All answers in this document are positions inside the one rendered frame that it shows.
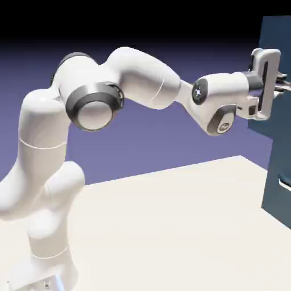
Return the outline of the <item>blue drawer front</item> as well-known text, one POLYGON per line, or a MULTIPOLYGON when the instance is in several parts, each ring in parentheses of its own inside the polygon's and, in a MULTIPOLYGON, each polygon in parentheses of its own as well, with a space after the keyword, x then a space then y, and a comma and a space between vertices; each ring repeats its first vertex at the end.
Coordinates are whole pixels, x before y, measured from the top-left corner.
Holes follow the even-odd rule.
MULTIPOLYGON (((259 39, 260 48, 281 51, 279 72, 291 81, 291 16, 264 16, 259 39)), ((278 96, 272 106, 271 117, 263 122, 251 120, 248 128, 268 138, 291 133, 291 92, 278 96)))
POLYGON ((273 139, 262 208, 291 229, 291 192, 278 183, 282 174, 291 178, 291 135, 277 135, 273 139))

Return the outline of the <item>blue cabinet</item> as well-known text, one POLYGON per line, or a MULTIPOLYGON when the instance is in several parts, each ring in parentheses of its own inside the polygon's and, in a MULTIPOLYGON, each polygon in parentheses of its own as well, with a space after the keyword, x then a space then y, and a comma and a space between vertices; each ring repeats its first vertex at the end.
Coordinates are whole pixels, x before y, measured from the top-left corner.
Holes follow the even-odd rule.
MULTIPOLYGON (((260 48, 281 51, 278 71, 291 83, 291 15, 264 16, 260 48)), ((262 208, 291 229, 291 92, 275 98, 271 117, 265 122, 250 121, 248 128, 272 139, 262 208)))

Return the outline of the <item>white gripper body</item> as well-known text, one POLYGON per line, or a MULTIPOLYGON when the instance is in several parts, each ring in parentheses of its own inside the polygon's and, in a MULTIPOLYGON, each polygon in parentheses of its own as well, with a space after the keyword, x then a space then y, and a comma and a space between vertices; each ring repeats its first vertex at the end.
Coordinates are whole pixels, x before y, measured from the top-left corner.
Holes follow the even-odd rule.
POLYGON ((278 49, 255 48, 251 53, 250 72, 263 83, 254 120, 267 120, 271 116, 280 56, 278 49))

